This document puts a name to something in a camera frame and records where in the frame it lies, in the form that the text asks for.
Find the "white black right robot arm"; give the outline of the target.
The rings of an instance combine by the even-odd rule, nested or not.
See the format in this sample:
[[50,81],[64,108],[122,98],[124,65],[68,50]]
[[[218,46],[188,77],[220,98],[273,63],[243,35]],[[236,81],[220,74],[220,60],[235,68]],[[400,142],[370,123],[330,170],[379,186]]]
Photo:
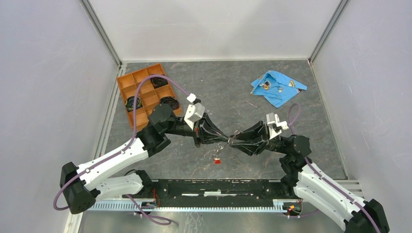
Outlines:
[[282,153],[281,193],[287,198],[298,197],[333,220],[346,233],[388,233],[390,227],[383,206],[375,199],[370,201],[331,179],[309,158],[309,138],[292,134],[281,136],[288,129],[281,123],[260,121],[235,135],[230,146],[250,156],[264,150]]

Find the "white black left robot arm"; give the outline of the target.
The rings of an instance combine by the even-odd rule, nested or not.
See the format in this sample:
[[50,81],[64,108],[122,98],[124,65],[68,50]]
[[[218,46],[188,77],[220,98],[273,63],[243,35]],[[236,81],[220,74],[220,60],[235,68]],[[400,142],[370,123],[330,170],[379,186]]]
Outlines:
[[125,194],[151,195],[153,185],[137,174],[125,178],[112,175],[125,167],[161,152],[171,141],[168,134],[189,136],[195,146],[227,142],[229,137],[212,123],[201,103],[191,104],[184,117],[178,117],[168,104],[158,104],[148,117],[148,124],[131,139],[104,156],[76,166],[62,166],[59,195],[72,214],[79,214],[98,200]]

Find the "metal key holder plate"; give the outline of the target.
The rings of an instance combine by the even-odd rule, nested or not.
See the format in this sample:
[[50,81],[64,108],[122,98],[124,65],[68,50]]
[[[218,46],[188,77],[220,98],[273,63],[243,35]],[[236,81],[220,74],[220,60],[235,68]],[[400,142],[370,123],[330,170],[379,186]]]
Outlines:
[[235,138],[241,133],[240,130],[236,130],[233,135],[229,136],[228,140],[226,142],[221,142],[219,143],[213,152],[212,158],[214,160],[218,159],[219,154],[226,148],[230,147],[230,145],[233,143]]

